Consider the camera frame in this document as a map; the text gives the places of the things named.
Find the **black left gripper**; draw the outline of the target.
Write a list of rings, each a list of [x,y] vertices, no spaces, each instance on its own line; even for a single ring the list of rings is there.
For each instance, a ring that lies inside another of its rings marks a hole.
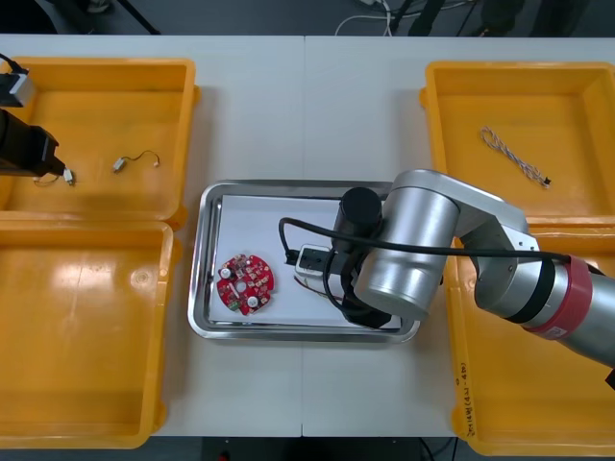
[[[64,163],[56,157],[59,142],[40,126],[1,110],[1,175],[44,177],[62,175]]]

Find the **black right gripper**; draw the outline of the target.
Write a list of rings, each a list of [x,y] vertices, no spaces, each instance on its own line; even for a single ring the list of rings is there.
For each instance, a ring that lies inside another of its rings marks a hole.
[[[338,256],[342,257],[343,262],[340,282],[344,295],[341,302],[335,298],[330,288],[332,264]],[[353,286],[365,257],[366,252],[361,250],[353,251],[350,254],[339,254],[336,250],[330,250],[325,259],[325,295],[329,302],[350,323],[361,327],[380,329],[391,320],[392,316],[361,301]]]

